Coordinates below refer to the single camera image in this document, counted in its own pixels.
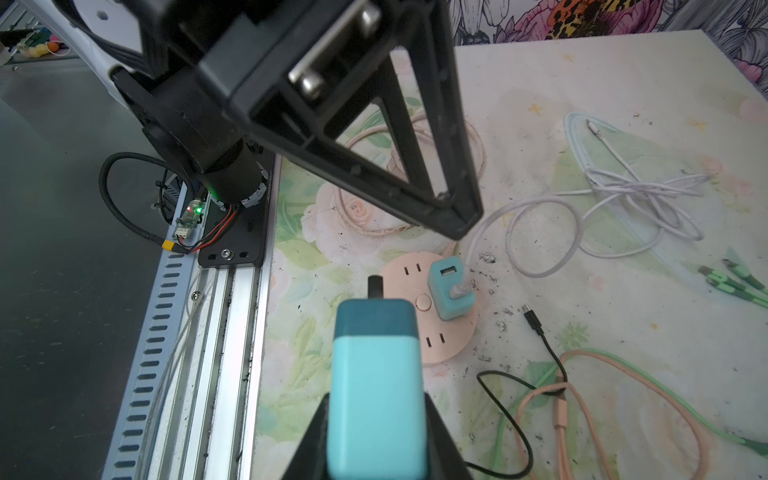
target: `round power outlet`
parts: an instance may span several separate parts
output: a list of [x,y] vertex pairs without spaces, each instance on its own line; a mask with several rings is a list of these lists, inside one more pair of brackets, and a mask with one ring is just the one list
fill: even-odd
[[449,320],[440,319],[427,285],[429,267],[443,257],[432,252],[406,253],[384,266],[384,298],[402,298],[416,306],[422,363],[440,363],[467,346],[478,322],[478,305]]

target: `white cable plug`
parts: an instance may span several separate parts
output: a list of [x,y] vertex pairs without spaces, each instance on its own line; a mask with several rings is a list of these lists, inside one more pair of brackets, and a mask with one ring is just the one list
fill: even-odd
[[[543,195],[540,197],[533,197],[527,200],[518,202],[511,202],[504,205],[502,208],[496,210],[494,213],[483,220],[475,229],[475,235],[469,244],[469,249],[464,261],[464,278],[462,282],[451,289],[450,297],[459,298],[472,291],[472,284],[470,282],[470,268],[474,265],[475,253],[477,250],[478,242],[483,233],[503,215],[517,210],[518,208],[525,207],[525,209],[519,214],[515,215],[515,218],[509,224],[507,228],[507,235],[505,239],[505,245],[507,250],[507,256],[512,265],[523,275],[531,278],[542,278],[543,276],[552,275],[561,269],[576,253],[576,248],[580,247],[586,254],[592,255],[598,258],[622,258],[629,257],[636,253],[644,252],[654,246],[656,246],[664,237],[665,232],[669,232],[676,237],[684,238],[687,240],[701,240],[704,238],[704,234],[696,224],[693,218],[677,205],[673,204],[669,199],[677,198],[680,195],[690,197],[701,197],[702,195],[692,190],[694,187],[703,184],[710,178],[705,174],[692,174],[684,175],[682,177],[676,177],[664,182],[649,182],[644,181],[637,175],[632,166],[627,163],[621,155],[608,143],[608,140],[600,131],[597,125],[591,120],[587,120],[587,127],[589,130],[602,142],[603,145],[611,152],[616,160],[627,169],[627,172],[633,177],[624,177],[609,170],[603,170],[600,168],[587,168],[584,170],[584,175],[591,184],[591,188],[586,190],[572,190],[565,192],[556,192],[549,195]],[[592,208],[590,208],[583,217],[580,217],[573,205],[567,201],[558,198],[565,195],[585,195],[585,194],[606,194],[607,196],[597,202]],[[584,235],[584,222],[592,215],[598,208],[610,203],[613,200],[621,198],[626,200],[626,204],[633,210],[637,211],[640,215],[648,219],[651,223],[654,223],[658,227],[656,236],[649,242],[641,245],[638,248],[621,252],[621,253],[602,253],[595,252],[588,249],[584,245],[581,245],[581,239]],[[636,200],[642,200],[650,204],[649,208],[641,207]],[[574,236],[574,242],[568,252],[557,262],[551,269],[541,273],[532,273],[520,267],[519,263],[515,260],[515,256],[512,254],[511,248],[511,235],[518,222],[518,219],[528,209],[534,205],[544,203],[556,203],[566,206],[576,219],[576,234]],[[684,229],[684,220],[695,230],[695,233],[688,233]]]

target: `pink flower on wallpaper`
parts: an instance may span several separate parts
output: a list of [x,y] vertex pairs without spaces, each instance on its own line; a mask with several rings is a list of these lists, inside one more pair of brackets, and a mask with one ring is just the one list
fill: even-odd
[[741,70],[741,73],[743,73],[745,77],[750,79],[752,83],[757,83],[757,81],[760,80],[760,77],[763,76],[763,68],[759,65],[748,63],[744,60],[740,60],[739,58],[735,58],[733,63],[739,68],[739,70]]
[[[656,26],[661,16],[662,3],[662,0],[640,0],[619,12],[602,13],[599,19],[608,24],[609,35],[646,33]],[[547,20],[557,4],[558,0],[541,0],[517,22],[512,18],[505,29],[496,35],[495,43],[546,39],[551,30]]]

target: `floral tablecloth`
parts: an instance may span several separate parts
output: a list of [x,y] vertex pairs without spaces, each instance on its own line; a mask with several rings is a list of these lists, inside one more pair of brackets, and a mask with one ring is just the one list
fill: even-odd
[[[412,114],[421,109],[409,63],[393,54]],[[666,238],[653,252],[601,260],[578,252],[560,272],[533,280],[506,260],[508,218],[488,230],[475,273],[480,302],[470,344],[448,362],[424,368],[432,396],[466,460],[502,472],[521,468],[509,425],[475,380],[502,369],[532,381],[552,363],[520,308],[534,308],[559,351],[591,346],[651,372],[719,427],[768,441],[766,310],[710,291],[698,265],[739,255],[768,278],[768,108],[759,92],[700,32],[547,41],[457,50],[467,121],[488,152],[480,180],[486,213],[510,199],[584,188],[562,119],[587,111],[624,132],[611,142],[648,177],[683,172],[713,176],[703,199],[681,201],[707,237],[691,244]],[[339,139],[383,122],[365,111]],[[584,137],[596,161],[609,161]],[[387,134],[354,149],[396,174]],[[423,144],[425,157],[430,146]],[[594,199],[578,199],[586,210]],[[339,214],[345,208],[346,219]],[[372,237],[361,230],[393,229]],[[515,252],[530,269],[553,264],[570,243],[573,222],[555,206],[520,220]],[[588,223],[585,241],[621,251],[643,232],[606,210]],[[262,387],[254,452],[255,478],[280,478],[329,391],[337,306],[365,295],[366,278],[412,251],[441,253],[449,241],[399,220],[283,162],[268,300]],[[458,246],[461,254],[464,243]],[[598,421],[621,478],[689,478],[697,448],[684,420],[635,381],[594,360],[567,364]],[[499,378],[489,386],[511,405],[523,392]],[[572,410],[568,444],[577,478],[603,478],[583,416]],[[524,417],[539,478],[556,476],[555,436],[546,399]],[[708,478],[758,478],[768,462],[710,435]]]

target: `metal bolt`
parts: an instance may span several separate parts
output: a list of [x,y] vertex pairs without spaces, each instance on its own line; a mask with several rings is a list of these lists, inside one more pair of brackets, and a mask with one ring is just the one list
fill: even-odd
[[381,22],[382,11],[371,2],[367,2],[366,6],[362,7],[357,16],[357,25],[360,29],[360,34],[364,38],[371,38],[376,33],[376,30],[379,29]]
[[325,85],[326,81],[314,70],[305,71],[299,82],[301,93],[307,100],[316,100]]

